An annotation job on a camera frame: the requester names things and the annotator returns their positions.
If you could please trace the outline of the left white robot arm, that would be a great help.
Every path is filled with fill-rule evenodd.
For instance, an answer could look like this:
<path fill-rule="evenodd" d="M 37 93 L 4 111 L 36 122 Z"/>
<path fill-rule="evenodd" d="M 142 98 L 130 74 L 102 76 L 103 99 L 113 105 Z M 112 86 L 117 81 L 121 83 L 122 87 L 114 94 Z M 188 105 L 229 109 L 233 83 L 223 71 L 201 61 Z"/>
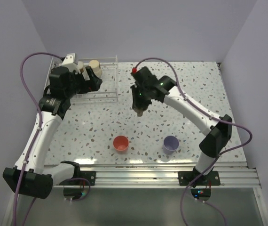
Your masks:
<path fill-rule="evenodd" d="M 53 186 L 65 180 L 71 185 L 80 182 L 79 164 L 62 161 L 46 170 L 44 162 L 52 138 L 71 106 L 71 99 L 77 94 L 100 89 L 102 79 L 95 75 L 90 66 L 86 66 L 85 71 L 88 80 L 82 73 L 70 72 L 64 66 L 51 70 L 49 85 L 38 103 L 39 111 L 30 139 L 14 166 L 3 171 L 2 176 L 14 193 L 45 199 Z"/>

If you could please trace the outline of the small olive mug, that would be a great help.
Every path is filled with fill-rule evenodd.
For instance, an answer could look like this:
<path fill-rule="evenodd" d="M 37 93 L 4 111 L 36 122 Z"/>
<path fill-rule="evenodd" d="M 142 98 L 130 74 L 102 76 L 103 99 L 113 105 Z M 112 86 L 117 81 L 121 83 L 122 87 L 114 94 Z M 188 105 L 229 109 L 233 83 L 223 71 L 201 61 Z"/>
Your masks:
<path fill-rule="evenodd" d="M 146 111 L 146 109 L 144 109 L 144 108 L 134 108 L 134 111 L 136 112 L 137 117 L 142 117 L 143 113 Z"/>

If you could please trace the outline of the steel cup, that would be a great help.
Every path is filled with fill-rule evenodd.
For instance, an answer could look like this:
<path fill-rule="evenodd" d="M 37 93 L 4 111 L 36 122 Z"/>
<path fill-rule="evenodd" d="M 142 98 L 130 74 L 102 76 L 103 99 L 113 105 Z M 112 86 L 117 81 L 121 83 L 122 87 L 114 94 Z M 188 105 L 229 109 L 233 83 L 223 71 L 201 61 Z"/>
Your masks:
<path fill-rule="evenodd" d="M 83 76 L 87 75 L 85 65 L 82 61 L 78 61 L 77 68 L 83 74 Z"/>

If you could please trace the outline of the beige tall cup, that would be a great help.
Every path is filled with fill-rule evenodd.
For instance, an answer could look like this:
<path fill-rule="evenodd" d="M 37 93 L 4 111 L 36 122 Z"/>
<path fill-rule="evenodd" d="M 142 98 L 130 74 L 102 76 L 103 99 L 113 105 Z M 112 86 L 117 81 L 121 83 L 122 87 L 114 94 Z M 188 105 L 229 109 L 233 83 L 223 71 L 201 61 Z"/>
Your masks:
<path fill-rule="evenodd" d="M 98 78 L 101 78 L 101 76 L 102 76 L 102 69 L 101 69 L 100 62 L 98 60 L 91 60 L 88 65 L 92 68 L 94 74 Z"/>

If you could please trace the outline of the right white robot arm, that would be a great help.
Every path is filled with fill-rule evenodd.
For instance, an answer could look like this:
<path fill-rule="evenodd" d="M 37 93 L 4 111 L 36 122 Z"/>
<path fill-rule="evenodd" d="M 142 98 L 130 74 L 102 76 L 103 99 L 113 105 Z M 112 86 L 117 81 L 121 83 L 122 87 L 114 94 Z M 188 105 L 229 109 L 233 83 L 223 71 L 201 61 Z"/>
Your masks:
<path fill-rule="evenodd" d="M 199 185 L 210 179 L 212 163 L 220 151 L 226 146 L 232 136 L 232 118 L 213 114 L 190 96 L 184 96 L 173 79 L 163 76 L 158 79 L 147 67 L 140 70 L 132 69 L 131 75 L 135 83 L 131 86 L 132 109 L 139 117 L 148 109 L 152 100 L 159 101 L 177 110 L 191 121 L 204 135 L 199 144 L 201 154 L 192 172 L 185 177 L 188 181 L 194 180 Z"/>

